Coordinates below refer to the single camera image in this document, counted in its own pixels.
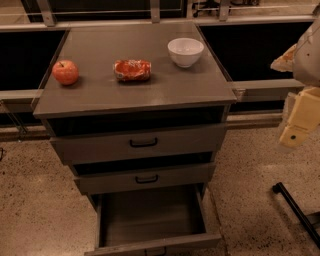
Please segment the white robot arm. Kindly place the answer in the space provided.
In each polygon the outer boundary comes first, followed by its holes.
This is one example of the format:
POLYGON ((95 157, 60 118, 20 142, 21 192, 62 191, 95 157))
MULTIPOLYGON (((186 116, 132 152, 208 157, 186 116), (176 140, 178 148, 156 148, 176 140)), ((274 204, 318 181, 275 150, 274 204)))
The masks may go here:
POLYGON ((272 62, 271 68, 292 72, 294 79, 304 85, 297 95, 287 97, 288 117, 279 137, 281 146, 294 149, 320 125, 320 18, 272 62))

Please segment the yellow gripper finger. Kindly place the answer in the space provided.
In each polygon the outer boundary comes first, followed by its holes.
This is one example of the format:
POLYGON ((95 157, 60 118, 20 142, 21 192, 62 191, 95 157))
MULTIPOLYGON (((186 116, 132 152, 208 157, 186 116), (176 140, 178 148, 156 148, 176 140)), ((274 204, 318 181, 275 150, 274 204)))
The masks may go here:
POLYGON ((289 116, 279 138, 283 147, 299 147, 320 125, 320 88, 307 87, 288 99, 289 116))
POLYGON ((293 58, 297 45, 292 45, 280 57, 275 59, 270 68, 279 72, 291 72, 293 70, 293 58))

